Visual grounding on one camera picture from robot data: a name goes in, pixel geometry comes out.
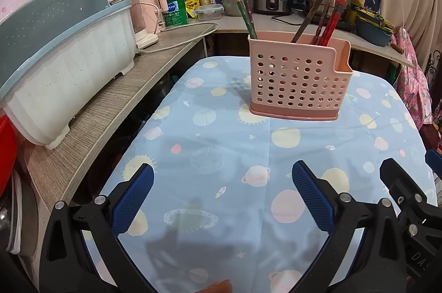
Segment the person's left hand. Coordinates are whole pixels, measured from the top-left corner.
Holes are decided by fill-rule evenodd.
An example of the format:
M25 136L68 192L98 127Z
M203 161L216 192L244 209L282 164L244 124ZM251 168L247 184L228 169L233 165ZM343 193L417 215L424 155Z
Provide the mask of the person's left hand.
M197 291L196 293L232 293L233 287L229 279L215 282L214 284Z

